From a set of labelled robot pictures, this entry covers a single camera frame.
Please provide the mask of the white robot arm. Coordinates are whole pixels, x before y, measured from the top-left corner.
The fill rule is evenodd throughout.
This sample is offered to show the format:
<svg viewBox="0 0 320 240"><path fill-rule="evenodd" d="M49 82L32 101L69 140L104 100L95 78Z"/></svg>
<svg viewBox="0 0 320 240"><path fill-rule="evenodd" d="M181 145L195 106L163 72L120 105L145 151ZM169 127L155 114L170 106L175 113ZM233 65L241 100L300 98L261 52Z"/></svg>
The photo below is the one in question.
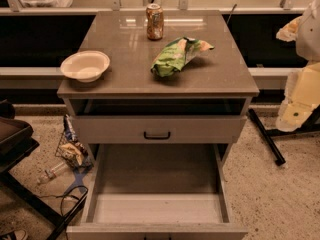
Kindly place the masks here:
<svg viewBox="0 0 320 240"><path fill-rule="evenodd" d="M307 64L290 73L276 127L283 132L300 128L320 106L320 0L312 1L302 16L280 28L276 38L296 43L296 53Z"/></svg>

